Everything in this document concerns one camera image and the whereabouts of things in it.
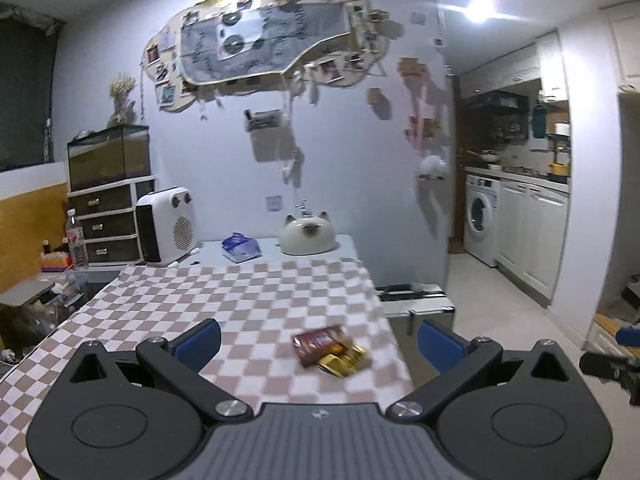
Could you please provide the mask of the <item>dried flower bouquet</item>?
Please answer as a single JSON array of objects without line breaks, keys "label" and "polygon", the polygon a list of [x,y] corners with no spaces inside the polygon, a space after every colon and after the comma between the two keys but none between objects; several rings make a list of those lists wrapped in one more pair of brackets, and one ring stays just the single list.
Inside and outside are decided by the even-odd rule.
[{"label": "dried flower bouquet", "polygon": [[130,99],[130,94],[137,87],[137,79],[134,76],[119,73],[108,87],[108,95],[113,101],[114,110],[108,120],[109,127],[121,125],[132,125],[136,113],[134,112],[134,101]]}]

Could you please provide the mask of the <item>checkered tablecloth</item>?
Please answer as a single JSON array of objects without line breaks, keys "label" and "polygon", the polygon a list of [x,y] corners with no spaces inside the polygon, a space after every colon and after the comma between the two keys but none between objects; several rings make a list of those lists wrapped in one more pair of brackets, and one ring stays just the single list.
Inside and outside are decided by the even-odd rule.
[{"label": "checkered tablecloth", "polygon": [[[202,376],[252,408],[264,402],[376,402],[386,408],[413,389],[369,271],[358,259],[128,266],[2,378],[2,478],[36,478],[26,451],[28,424],[82,342],[128,351],[149,337],[174,338],[206,318],[220,324],[222,344]],[[368,367],[338,379],[300,366],[292,336],[330,325],[343,326],[367,349]]]}]

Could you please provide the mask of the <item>silver ribbed suitcase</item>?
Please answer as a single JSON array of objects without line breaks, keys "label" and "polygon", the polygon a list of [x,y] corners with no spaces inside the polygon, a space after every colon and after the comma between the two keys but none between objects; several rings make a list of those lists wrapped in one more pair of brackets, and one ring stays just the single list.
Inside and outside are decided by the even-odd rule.
[{"label": "silver ribbed suitcase", "polygon": [[437,376],[434,366],[419,351],[418,330],[424,321],[454,327],[456,308],[435,284],[399,284],[376,289],[413,385],[421,387]]}]

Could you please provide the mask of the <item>white plush wall toy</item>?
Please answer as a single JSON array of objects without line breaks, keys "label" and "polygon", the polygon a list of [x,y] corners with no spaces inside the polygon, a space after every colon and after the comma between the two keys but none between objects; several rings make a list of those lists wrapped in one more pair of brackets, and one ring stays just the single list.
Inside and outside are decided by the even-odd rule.
[{"label": "white plush wall toy", "polygon": [[418,177],[422,180],[444,180],[448,176],[448,164],[442,156],[429,154],[420,160]]}]

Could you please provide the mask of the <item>white drawer cabinet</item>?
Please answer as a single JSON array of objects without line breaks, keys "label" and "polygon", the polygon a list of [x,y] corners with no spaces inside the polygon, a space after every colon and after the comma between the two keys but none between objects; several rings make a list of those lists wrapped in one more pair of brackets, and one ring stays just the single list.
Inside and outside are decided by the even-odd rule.
[{"label": "white drawer cabinet", "polygon": [[139,263],[138,199],[156,188],[154,176],[136,177],[72,191],[70,208],[84,230],[90,266]]}]

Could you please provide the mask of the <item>gold foil wrapper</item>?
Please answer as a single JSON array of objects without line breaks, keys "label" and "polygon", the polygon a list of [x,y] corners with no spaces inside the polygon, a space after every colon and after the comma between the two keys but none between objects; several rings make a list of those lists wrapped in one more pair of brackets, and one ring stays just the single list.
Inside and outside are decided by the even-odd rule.
[{"label": "gold foil wrapper", "polygon": [[366,368],[369,362],[369,351],[353,344],[342,353],[324,356],[318,367],[335,377],[346,378]]}]

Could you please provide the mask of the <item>white kitchen cabinets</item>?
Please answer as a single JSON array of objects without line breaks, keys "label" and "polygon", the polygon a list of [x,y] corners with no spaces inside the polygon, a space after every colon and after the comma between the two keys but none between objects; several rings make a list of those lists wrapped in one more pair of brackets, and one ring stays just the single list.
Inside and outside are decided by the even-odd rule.
[{"label": "white kitchen cabinets", "polygon": [[546,301],[558,279],[570,196],[552,188],[503,180],[496,259]]}]

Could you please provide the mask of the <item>white cat-shaped ornament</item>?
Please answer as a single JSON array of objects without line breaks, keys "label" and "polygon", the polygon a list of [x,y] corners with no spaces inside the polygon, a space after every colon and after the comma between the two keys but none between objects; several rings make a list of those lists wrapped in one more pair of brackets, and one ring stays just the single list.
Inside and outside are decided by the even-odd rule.
[{"label": "white cat-shaped ornament", "polygon": [[310,256],[332,252],[338,246],[334,225],[326,211],[296,218],[288,214],[278,236],[285,255]]}]

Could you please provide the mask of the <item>white washing machine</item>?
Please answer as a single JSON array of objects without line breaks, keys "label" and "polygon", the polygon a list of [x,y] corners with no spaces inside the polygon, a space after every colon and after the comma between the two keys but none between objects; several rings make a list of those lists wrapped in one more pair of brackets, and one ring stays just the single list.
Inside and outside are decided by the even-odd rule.
[{"label": "white washing machine", "polygon": [[467,174],[465,177],[464,235],[466,252],[490,268],[497,266],[497,228],[500,182]]}]

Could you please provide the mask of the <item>blue tissue pack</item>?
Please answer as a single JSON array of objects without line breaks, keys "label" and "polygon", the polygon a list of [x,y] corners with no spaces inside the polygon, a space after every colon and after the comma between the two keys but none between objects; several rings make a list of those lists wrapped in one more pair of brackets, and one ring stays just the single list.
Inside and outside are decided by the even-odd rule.
[{"label": "blue tissue pack", "polygon": [[233,232],[221,242],[222,254],[234,263],[242,263],[262,256],[258,241],[241,232]]}]

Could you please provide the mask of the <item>wall photo collage board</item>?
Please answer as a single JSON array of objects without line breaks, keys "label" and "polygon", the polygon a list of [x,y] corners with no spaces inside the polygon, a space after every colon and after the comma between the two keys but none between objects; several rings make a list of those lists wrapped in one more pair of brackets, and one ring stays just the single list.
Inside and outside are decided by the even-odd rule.
[{"label": "wall photo collage board", "polygon": [[371,0],[202,0],[146,44],[160,110],[305,84],[350,87],[386,55],[390,12]]}]

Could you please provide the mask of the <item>glass fish tank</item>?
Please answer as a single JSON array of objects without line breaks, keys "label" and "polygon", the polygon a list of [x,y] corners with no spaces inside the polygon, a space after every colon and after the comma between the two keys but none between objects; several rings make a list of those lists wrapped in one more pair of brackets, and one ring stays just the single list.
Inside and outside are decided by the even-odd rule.
[{"label": "glass fish tank", "polygon": [[147,126],[119,125],[93,131],[68,142],[66,150],[72,191],[151,174]]}]

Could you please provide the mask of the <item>dark window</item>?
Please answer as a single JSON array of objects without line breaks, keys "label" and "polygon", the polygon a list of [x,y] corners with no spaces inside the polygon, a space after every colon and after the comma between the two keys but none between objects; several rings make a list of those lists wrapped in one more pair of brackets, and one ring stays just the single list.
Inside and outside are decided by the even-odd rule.
[{"label": "dark window", "polygon": [[1,169],[53,160],[52,78],[61,22],[1,6]]}]

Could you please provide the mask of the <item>red cigarette pack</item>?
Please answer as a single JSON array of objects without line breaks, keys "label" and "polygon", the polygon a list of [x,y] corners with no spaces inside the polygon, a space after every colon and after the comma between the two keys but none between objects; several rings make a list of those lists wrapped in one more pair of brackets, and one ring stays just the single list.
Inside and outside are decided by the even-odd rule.
[{"label": "red cigarette pack", "polygon": [[315,366],[329,354],[341,354],[350,345],[349,336],[341,325],[314,328],[293,335],[292,347],[299,364],[303,367]]}]

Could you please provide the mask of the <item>white space heater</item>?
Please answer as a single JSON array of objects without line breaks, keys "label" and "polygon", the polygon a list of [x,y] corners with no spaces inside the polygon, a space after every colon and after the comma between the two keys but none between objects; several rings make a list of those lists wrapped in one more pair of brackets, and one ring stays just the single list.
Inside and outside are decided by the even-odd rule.
[{"label": "white space heater", "polygon": [[143,260],[150,266],[169,266],[196,246],[193,197],[174,186],[148,193],[134,208]]}]

